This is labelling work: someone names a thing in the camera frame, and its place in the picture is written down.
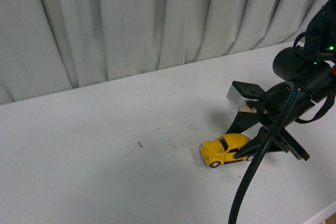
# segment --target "car window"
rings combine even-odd
[[[225,141],[225,139],[221,136],[219,139],[220,143],[222,144],[224,150],[226,151],[229,148],[229,145],[227,144],[227,142]]]
[[[238,148],[234,148],[234,149],[228,151],[228,153],[232,153],[232,152],[238,152]]]

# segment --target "curtain fold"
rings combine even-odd
[[[0,0],[0,104],[293,41],[327,0]]]

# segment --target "yellow toy car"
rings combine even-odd
[[[215,141],[204,142],[199,149],[204,162],[211,168],[216,168],[220,164],[228,164],[243,160],[252,160],[253,156],[246,156],[235,159],[234,155],[241,147],[247,144],[250,139],[242,134],[231,133],[221,136]]]

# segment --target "white table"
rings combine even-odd
[[[227,223],[249,162],[211,169],[198,147],[232,123],[233,80],[282,81],[272,61],[288,46],[0,106],[0,223]],[[287,127],[310,159],[267,154],[238,223],[318,224],[336,212],[335,116]]]

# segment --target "black cable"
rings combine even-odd
[[[292,110],[296,99],[297,99],[297,88],[293,82],[285,81],[282,83],[279,83],[269,89],[264,95],[270,95],[278,90],[281,86],[289,86],[290,87],[290,94],[286,101],[286,104],[283,106],[281,112],[279,113],[277,119],[274,121],[274,124],[269,129],[268,133],[266,134],[263,142],[259,146],[258,150],[256,151],[256,154],[251,161],[250,165],[248,166],[242,181],[239,184],[239,187],[237,189],[235,198],[233,200],[231,211],[229,215],[229,221],[228,224],[236,224],[237,217],[239,213],[239,209],[241,206],[241,203],[243,202],[245,193],[247,191],[247,188],[249,184],[251,183],[253,176],[255,175],[261,161],[263,160],[264,155],[266,154],[267,150],[269,149],[270,145],[272,144],[273,139],[276,137],[276,135],[279,133],[280,129],[282,128],[287,116],[289,115],[290,111]]]

